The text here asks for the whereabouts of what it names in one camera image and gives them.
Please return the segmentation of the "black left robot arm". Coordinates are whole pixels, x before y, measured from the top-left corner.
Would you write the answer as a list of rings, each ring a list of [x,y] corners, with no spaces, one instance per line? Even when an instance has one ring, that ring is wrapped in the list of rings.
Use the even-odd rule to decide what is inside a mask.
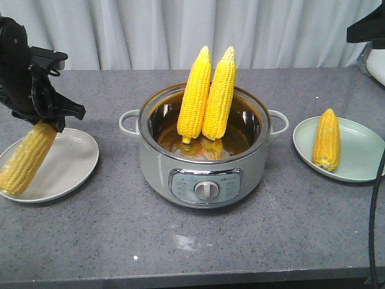
[[[85,108],[58,93],[49,76],[60,76],[68,55],[30,46],[23,25],[1,17],[1,103],[12,116],[35,125],[42,120],[57,132],[65,117],[84,118]]]

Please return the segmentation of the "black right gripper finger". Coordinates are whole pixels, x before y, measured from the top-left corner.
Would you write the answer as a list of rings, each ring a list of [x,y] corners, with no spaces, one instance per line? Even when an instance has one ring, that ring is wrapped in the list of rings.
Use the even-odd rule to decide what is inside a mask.
[[[384,4],[347,28],[348,43],[384,44]]]

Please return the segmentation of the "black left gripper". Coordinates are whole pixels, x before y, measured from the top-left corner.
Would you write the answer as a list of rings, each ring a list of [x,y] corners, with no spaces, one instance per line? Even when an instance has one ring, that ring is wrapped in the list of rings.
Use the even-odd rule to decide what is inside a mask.
[[[29,70],[26,73],[14,74],[1,71],[1,104],[11,110],[12,116],[36,125],[39,120],[44,120],[56,132],[62,133],[66,127],[66,116],[73,116],[82,120],[85,116],[85,107],[77,104],[60,93],[51,94],[51,118],[43,118],[37,112],[32,101],[32,76]]]

